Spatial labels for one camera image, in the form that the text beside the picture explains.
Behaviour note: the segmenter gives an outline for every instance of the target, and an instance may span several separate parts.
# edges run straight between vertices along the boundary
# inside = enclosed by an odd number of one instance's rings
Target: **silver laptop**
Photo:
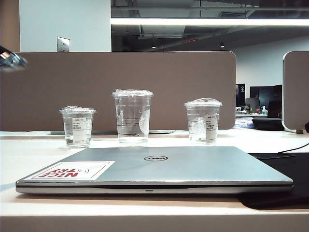
[[[35,194],[287,191],[289,177],[236,147],[88,148],[16,182]]]

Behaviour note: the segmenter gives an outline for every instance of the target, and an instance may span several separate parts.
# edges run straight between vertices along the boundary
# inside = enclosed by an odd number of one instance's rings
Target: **mouse pad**
[[[249,153],[259,158],[276,157],[276,153]],[[244,193],[238,199],[253,209],[309,206],[309,153],[288,153],[294,157],[261,160],[293,179],[292,191],[281,193]]]

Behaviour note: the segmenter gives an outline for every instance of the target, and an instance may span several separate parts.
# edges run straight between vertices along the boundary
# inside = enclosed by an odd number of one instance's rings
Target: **light switch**
[[[69,52],[70,51],[70,39],[57,37],[57,51]]]

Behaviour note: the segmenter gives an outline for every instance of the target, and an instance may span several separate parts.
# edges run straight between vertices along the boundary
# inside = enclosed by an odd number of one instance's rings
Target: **sticker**
[[[73,126],[73,144],[86,143],[86,118],[74,117],[72,118]]]
[[[25,180],[95,180],[115,161],[59,162]]]
[[[218,122],[217,114],[206,115],[206,143],[215,143],[217,140]]]

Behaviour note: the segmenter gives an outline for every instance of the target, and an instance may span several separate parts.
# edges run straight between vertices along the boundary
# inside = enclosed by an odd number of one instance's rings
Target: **desk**
[[[236,118],[239,118],[239,117],[267,117],[267,115],[262,115],[262,114],[238,114],[236,113]]]
[[[16,180],[82,149],[64,136],[26,133],[1,138],[1,231],[280,231],[308,232],[309,209],[254,210],[233,196],[39,196],[15,191]],[[309,134],[220,130],[218,146],[278,152],[308,143]],[[148,146],[192,146],[187,131],[150,135]],[[93,136],[91,147],[118,146],[116,136]],[[299,152],[309,152],[304,147]]]

